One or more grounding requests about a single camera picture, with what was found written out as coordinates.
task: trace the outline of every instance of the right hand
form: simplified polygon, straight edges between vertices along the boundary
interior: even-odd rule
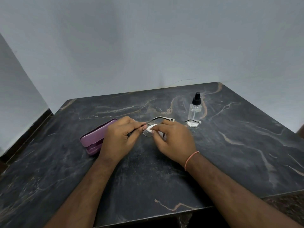
[[[161,124],[152,127],[153,139],[158,149],[167,157],[179,163],[182,167],[185,166],[187,159],[196,152],[194,139],[191,132],[178,122],[170,122],[163,120]],[[167,135],[167,140],[164,141],[159,133],[161,131]]]

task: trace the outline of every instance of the black marble tabletop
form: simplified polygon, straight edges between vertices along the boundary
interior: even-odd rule
[[[43,227],[94,162],[79,141],[83,134],[126,115],[182,122],[195,92],[204,115],[189,129],[201,154],[259,197],[304,189],[304,140],[221,83],[79,98],[67,101],[2,174],[0,227]],[[141,135],[113,172],[94,226],[208,206],[191,176]]]

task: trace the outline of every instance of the left hand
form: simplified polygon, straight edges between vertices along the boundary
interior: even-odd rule
[[[144,122],[137,122],[126,116],[108,126],[98,158],[105,158],[117,164],[133,148],[137,138],[147,128]]]

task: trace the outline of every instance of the white wall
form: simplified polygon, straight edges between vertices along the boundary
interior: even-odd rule
[[[47,104],[0,35],[0,156],[47,109]]]
[[[221,81],[296,131],[303,9],[303,0],[0,0],[0,32],[53,112],[71,98]]]

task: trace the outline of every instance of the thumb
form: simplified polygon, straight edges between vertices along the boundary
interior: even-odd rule
[[[159,133],[155,130],[153,130],[153,139],[159,151],[161,151],[162,153],[166,152],[166,150],[168,149],[168,144],[160,137]]]
[[[128,146],[134,146],[137,138],[139,137],[139,135],[141,134],[141,132],[143,130],[146,129],[146,126],[141,126],[139,127],[138,129],[134,130],[133,133],[130,135],[130,137],[128,138],[128,141],[127,141],[127,145]]]

